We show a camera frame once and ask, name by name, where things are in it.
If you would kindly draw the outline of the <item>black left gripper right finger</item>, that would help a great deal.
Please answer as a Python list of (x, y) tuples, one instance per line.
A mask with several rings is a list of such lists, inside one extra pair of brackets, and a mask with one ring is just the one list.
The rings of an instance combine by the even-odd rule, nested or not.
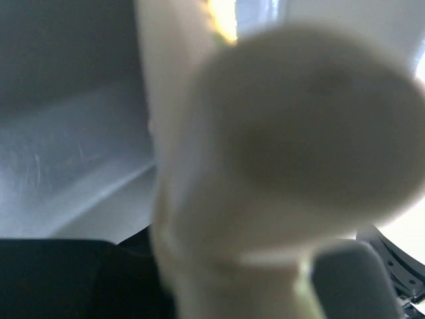
[(380, 232), (317, 254), (313, 288), (325, 318), (424, 317), (424, 264)]

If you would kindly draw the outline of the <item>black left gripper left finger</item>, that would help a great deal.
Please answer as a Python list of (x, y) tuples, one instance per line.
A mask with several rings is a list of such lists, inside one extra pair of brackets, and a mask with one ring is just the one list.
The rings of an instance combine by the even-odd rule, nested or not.
[(175, 318), (145, 228), (101, 240), (1, 240), (2, 318)]

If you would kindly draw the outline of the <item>yellow bamboo placemat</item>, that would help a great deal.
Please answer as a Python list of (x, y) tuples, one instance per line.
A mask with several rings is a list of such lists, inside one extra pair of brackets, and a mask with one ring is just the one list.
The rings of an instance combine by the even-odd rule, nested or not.
[(313, 260), (424, 194), (424, 95), (372, 3), (226, 42), (204, 1), (136, 1), (178, 318), (325, 318)]

